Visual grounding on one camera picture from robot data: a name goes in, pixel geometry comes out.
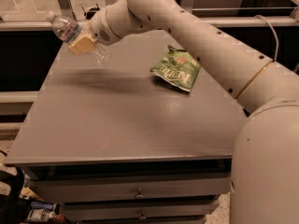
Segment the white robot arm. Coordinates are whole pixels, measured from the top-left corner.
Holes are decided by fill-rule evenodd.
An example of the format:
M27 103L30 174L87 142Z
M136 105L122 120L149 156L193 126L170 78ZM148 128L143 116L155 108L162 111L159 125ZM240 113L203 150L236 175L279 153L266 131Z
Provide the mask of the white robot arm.
M84 54L154 28L250 113L235 139L230 224L299 224L299 76L175 0L120 0L98 11L69 48Z

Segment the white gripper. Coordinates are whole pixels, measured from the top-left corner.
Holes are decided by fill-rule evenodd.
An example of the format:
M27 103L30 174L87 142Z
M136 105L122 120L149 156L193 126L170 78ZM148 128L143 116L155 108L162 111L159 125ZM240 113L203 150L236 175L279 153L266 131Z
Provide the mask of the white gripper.
M90 20L91 34L71 35L67 39L68 49L75 55L89 53L96 49L97 42L109 46L121 40L110 28L107 20L107 9L97 11Z

